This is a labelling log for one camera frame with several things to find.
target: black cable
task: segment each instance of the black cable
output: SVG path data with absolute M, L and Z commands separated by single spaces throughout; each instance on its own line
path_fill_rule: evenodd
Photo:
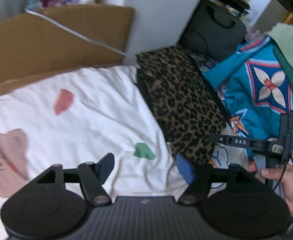
M 281 177 L 280 177 L 280 179 L 279 179 L 279 181 L 277 182 L 277 184 L 275 185 L 275 187 L 273 188 L 273 192 L 276 190 L 276 188 L 280 185 L 280 183 L 281 183 L 281 181 L 282 181 L 282 179 L 283 179 L 283 176 L 284 176 L 284 173 L 285 173 L 285 171 L 286 171 L 286 167 L 287 167 L 287 163 L 285 163 L 284 164 L 284 167 L 283 167 L 283 172 L 282 172 L 282 174 L 281 174 Z

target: cardboard box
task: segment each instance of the cardboard box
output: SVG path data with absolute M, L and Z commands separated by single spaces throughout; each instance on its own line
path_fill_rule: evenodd
M 134 9 L 108 5 L 49 8 L 46 16 L 124 51 Z M 115 65 L 123 56 L 27 13 L 0 23 L 0 95 L 56 73 Z

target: leopard print fabric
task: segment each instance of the leopard print fabric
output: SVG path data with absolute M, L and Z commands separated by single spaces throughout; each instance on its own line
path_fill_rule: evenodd
M 173 155 L 208 162 L 214 150 L 208 136 L 220 133 L 225 120 L 201 72 L 181 46 L 138 54 L 137 61 L 152 99 L 152 112 L 165 129 Z

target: bed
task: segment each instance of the bed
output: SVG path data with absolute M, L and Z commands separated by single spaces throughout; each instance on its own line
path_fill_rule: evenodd
M 83 6 L 44 14 L 124 50 L 133 10 Z M 93 20 L 94 26 L 87 24 Z M 0 209 L 49 166 L 75 168 L 108 152 L 115 168 L 103 187 L 113 200 L 179 198 L 188 184 L 175 165 L 178 153 L 216 168 L 248 167 L 243 150 L 208 140 L 232 129 L 214 90 L 181 47 L 141 53 L 139 68 L 123 66 L 121 59 L 33 15 L 0 24 Z M 141 143 L 151 157 L 136 154 Z M 212 185 L 211 193 L 224 186 Z M 82 195 L 78 185 L 67 189 Z M 5 238 L 0 220 L 0 240 Z

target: black handle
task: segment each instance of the black handle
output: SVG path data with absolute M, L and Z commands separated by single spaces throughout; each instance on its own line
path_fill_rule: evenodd
M 218 25 L 220 25 L 222 28 L 224 29 L 232 29 L 235 27 L 236 25 L 236 22 L 234 20 L 231 20 L 231 24 L 230 25 L 225 25 L 221 22 L 219 22 L 215 17 L 214 17 L 214 13 L 215 13 L 215 10 L 214 8 L 210 7 L 210 6 L 207 6 L 207 11 L 208 11 L 208 15 L 210 15 L 211 19 Z

